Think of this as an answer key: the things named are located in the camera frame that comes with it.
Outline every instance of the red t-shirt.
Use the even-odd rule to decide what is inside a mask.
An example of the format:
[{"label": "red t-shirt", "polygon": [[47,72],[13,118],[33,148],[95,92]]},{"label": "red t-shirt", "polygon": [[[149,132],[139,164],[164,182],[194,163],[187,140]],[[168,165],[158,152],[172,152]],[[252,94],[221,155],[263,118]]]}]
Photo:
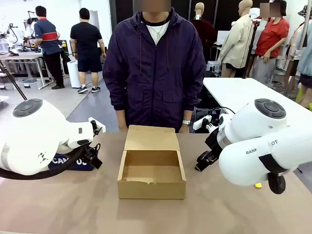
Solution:
[{"label": "red t-shirt", "polygon": [[[271,20],[262,31],[255,54],[263,56],[270,48],[278,43],[282,38],[286,38],[289,32],[289,23],[282,18],[277,24],[273,24]],[[271,52],[271,57],[279,56],[281,48],[277,48]]]}]

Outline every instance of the necklace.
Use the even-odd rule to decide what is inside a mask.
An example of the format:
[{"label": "necklace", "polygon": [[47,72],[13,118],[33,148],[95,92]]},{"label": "necklace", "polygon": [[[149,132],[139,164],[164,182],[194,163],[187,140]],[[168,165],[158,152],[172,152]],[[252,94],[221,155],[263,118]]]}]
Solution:
[{"label": "necklace", "polygon": [[148,26],[150,26],[151,27],[151,29],[154,31],[154,32],[156,32],[157,33],[157,38],[159,39],[160,38],[160,32],[162,31],[162,28],[164,27],[164,25],[165,25],[165,21],[166,21],[166,19],[164,20],[164,22],[163,22],[163,24],[162,24],[162,27],[161,27],[161,29],[160,29],[160,31],[159,32],[157,32],[152,26],[150,26],[149,24],[148,24],[148,22],[146,21],[146,23],[147,23],[147,25]]}]

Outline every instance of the red stripe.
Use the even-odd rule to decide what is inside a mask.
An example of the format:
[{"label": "red stripe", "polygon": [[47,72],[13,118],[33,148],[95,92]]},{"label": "red stripe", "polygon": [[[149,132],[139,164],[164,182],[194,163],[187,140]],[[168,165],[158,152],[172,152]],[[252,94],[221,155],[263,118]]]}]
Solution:
[{"label": "red stripe", "polygon": [[42,40],[56,40],[58,39],[58,35],[56,32],[54,33],[44,33],[42,35]]}]

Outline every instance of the gray joint cap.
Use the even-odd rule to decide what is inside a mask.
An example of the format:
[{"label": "gray joint cap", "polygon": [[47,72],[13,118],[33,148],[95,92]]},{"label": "gray joint cap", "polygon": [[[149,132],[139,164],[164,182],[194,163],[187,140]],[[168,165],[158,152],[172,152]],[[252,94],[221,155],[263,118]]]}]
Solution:
[{"label": "gray joint cap", "polygon": [[13,116],[17,118],[29,116],[39,110],[42,104],[43,100],[41,99],[29,99],[27,101],[23,101],[15,107]]},{"label": "gray joint cap", "polygon": [[257,99],[254,105],[258,111],[267,117],[282,119],[286,117],[285,109],[275,101],[269,99]]}]

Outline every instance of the man in black shirt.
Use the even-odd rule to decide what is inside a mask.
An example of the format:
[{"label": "man in black shirt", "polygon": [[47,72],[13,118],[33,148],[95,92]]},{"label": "man in black shirt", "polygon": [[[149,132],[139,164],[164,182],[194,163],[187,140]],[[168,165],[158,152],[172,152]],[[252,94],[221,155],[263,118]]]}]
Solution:
[{"label": "man in black shirt", "polygon": [[79,11],[80,23],[72,27],[70,33],[70,44],[72,46],[73,55],[78,60],[79,80],[81,87],[79,94],[87,92],[86,88],[86,72],[92,73],[92,93],[96,93],[101,89],[98,85],[98,72],[102,71],[100,54],[98,51],[98,43],[101,47],[103,59],[106,57],[105,46],[98,28],[89,24],[90,12],[86,8]]}]

